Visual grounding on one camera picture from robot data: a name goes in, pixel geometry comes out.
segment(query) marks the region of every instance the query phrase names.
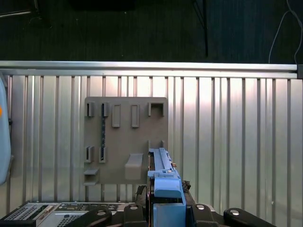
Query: silver screw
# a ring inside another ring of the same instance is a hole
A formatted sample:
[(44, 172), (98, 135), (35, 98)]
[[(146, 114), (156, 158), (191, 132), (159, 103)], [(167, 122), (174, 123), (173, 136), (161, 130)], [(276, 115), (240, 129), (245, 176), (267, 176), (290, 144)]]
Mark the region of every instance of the silver screw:
[(197, 208), (199, 209), (199, 210), (204, 210), (204, 206), (203, 205), (197, 205)]
[(98, 214), (97, 214), (97, 215), (99, 215), (99, 216), (105, 215), (105, 212), (103, 212), (103, 211), (98, 212)]
[(237, 210), (231, 210), (231, 213), (235, 216), (239, 215), (239, 212)]

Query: metal panel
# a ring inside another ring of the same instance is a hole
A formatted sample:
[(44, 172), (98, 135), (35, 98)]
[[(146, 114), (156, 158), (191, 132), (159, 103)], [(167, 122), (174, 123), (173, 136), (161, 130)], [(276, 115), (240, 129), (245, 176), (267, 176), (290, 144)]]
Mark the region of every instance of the metal panel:
[(273, 156), (273, 177), (274, 181), (274, 209), (275, 218), (273, 223), (279, 227), (287, 226), (287, 180), (288, 180), (288, 84), (287, 80), (276, 80), (276, 121), (275, 127), (275, 149)]
[(58, 81), (57, 100), (57, 200), (70, 197), (71, 187), (71, 77)]
[(194, 200), (198, 199), (197, 85), (196, 78), (184, 78), (183, 179), (191, 182)]
[(57, 77), (44, 76), (42, 91), (41, 132), (41, 198), (42, 201), (53, 201), (55, 199), (55, 171), (56, 171), (56, 147), (57, 147)]
[(258, 187), (258, 88), (257, 79), (245, 79), (244, 209), (257, 214)]
[(199, 79), (199, 116), (198, 116), (198, 202), (213, 204), (213, 118), (212, 118), (212, 79)]
[(11, 153), (15, 157), (14, 168), (11, 170), (10, 175), (10, 194), (13, 195), (13, 199), (10, 200), (10, 211), (15, 207), (22, 204), (25, 200), (24, 192), (24, 177), (26, 175), (24, 171), (25, 166), (25, 111), (26, 106), (26, 77), (13, 77), (12, 86), (12, 119), (16, 124), (12, 125), (11, 129), (11, 141), (15, 141), (11, 145)]
[(288, 220), (289, 225), (302, 226), (303, 210), (302, 210), (302, 81), (290, 81), (290, 152), (288, 157)]
[(84, 99), (166, 96), (170, 153), (198, 202), (302, 226), (303, 86), (281, 79), (296, 66), (65, 63), (0, 62), (19, 75), (9, 80), (15, 160), (0, 187), (8, 210), (25, 200), (132, 201), (136, 185), (83, 186)]
[(242, 207), (243, 161), (243, 97), (242, 79), (230, 79), (230, 134), (229, 134), (229, 206)]

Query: horizontal metal bar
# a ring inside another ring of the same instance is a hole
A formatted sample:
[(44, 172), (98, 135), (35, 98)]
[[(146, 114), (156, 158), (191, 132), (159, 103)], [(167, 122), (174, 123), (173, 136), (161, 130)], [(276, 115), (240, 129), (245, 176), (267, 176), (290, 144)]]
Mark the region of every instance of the horizontal metal bar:
[(220, 78), (284, 78), (296, 79), (296, 73), (262, 71), (214, 71), (214, 70), (26, 70), (0, 69), (4, 75), (47, 76), (140, 76), (140, 77), (220, 77)]
[(47, 70), (102, 70), (102, 69), (153, 69), (153, 70), (231, 70), (294, 72), (296, 65), (227, 64), (187, 62), (93, 62), (93, 61), (0, 61), (0, 69)]
[(29, 10), (15, 11), (15, 12), (10, 12), (10, 13), (0, 14), (0, 18), (21, 16), (21, 15), (30, 14), (30, 13), (32, 13), (32, 12)]

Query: gray bracket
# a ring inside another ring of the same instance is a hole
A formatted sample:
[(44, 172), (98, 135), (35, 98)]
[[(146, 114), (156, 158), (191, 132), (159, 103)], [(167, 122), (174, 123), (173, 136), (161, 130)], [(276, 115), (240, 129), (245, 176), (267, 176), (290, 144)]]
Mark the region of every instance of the gray bracket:
[(163, 117), (165, 116), (165, 102), (156, 103), (156, 102), (149, 102), (148, 103), (148, 116), (152, 115), (152, 108), (159, 108), (162, 111)]
[(94, 108), (95, 103), (94, 102), (87, 102), (85, 105), (85, 116), (86, 117), (93, 117), (94, 116)]
[[(109, 115), (109, 103), (105, 102), (105, 103), (101, 103), (100, 107), (102, 107), (102, 105), (104, 105), (104, 116), (108, 117)], [(100, 108), (100, 117), (102, 117), (102, 108)]]
[(99, 149), (99, 163), (106, 163), (106, 147)]
[(99, 182), (99, 169), (87, 169), (84, 172), (84, 185), (93, 186)]
[(94, 147), (86, 147), (85, 152), (85, 162), (91, 163), (94, 160)]
[(143, 154), (130, 154), (125, 164), (125, 179), (140, 180)]

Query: dark floor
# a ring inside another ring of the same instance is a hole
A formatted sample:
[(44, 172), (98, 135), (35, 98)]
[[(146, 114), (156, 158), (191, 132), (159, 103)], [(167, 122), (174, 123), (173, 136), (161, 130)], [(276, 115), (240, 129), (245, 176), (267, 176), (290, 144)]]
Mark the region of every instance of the dark floor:
[[(20, 0), (13, 2), (0, 1), (0, 12), (21, 8)], [(206, 57), (191, 0), (137, 0), (135, 10), (118, 12), (75, 11), (67, 0), (41, 2), (48, 5), (51, 28), (30, 15), (0, 19), (0, 60), (267, 63), (287, 10), (285, 0), (207, 0)], [(290, 2), (303, 20), (303, 1)], [(289, 14), (271, 63), (294, 63), (299, 40), (300, 28)], [(297, 60), (303, 63), (303, 47)]]

